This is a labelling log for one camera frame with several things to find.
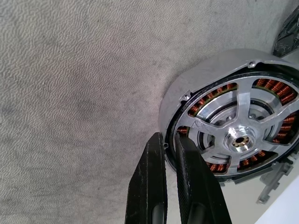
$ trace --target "rotor center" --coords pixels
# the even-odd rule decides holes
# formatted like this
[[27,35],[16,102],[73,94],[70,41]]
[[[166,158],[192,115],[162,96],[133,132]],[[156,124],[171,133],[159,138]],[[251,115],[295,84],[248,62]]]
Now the rotor center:
[[230,128],[224,140],[226,147],[236,153],[251,150],[254,143],[254,132],[248,127]]

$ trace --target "gray carpet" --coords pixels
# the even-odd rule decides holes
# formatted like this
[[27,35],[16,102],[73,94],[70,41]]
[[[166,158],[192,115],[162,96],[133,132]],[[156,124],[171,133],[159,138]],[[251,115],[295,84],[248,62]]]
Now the gray carpet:
[[226,49],[270,52],[298,4],[1,0],[0,223],[123,223],[170,83]]

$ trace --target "gray textured surface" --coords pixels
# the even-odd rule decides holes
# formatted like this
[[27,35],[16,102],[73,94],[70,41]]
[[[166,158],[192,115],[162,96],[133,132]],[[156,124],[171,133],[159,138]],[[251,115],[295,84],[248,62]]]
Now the gray textured surface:
[[123,223],[171,81],[226,49],[270,52],[297,4],[0,1],[0,223]]

